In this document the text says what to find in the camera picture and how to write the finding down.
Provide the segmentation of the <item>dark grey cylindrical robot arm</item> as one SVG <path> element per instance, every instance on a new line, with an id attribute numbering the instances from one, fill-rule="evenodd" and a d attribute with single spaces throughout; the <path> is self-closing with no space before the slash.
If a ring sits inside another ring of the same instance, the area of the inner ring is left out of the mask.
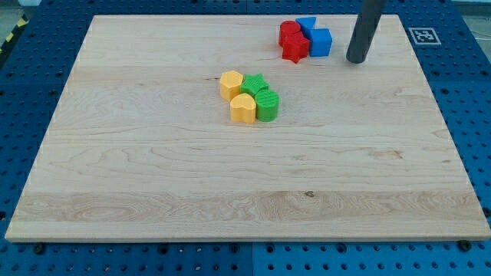
<path id="1" fill-rule="evenodd" d="M 387 0 L 363 0 L 346 53 L 351 63 L 365 61 L 386 3 Z"/>

